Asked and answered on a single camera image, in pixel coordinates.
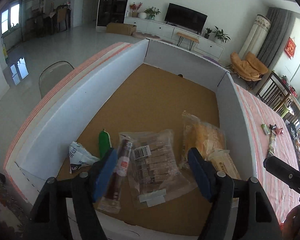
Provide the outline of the person's right hand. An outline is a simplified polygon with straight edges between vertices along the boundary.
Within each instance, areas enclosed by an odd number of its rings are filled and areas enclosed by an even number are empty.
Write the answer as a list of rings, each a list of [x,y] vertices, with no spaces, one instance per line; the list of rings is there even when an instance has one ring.
[[[282,239],[300,239],[300,205],[294,207],[287,215],[282,227]]]

